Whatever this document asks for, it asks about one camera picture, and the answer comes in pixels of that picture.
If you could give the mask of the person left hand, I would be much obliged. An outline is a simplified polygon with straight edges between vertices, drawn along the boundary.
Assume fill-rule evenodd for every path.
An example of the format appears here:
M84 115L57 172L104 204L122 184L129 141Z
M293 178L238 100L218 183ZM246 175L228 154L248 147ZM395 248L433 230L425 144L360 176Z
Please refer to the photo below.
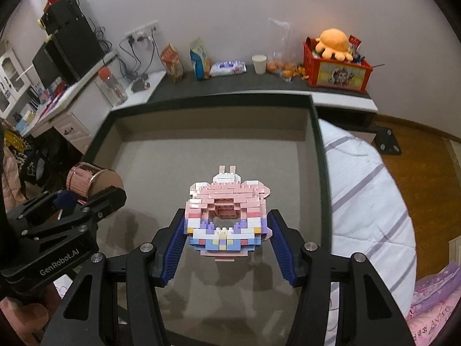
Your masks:
M1 311L25 345L40 345L38 334L56 312L61 297L53 283L47 286L39 303L16 304L12 299L1 300Z

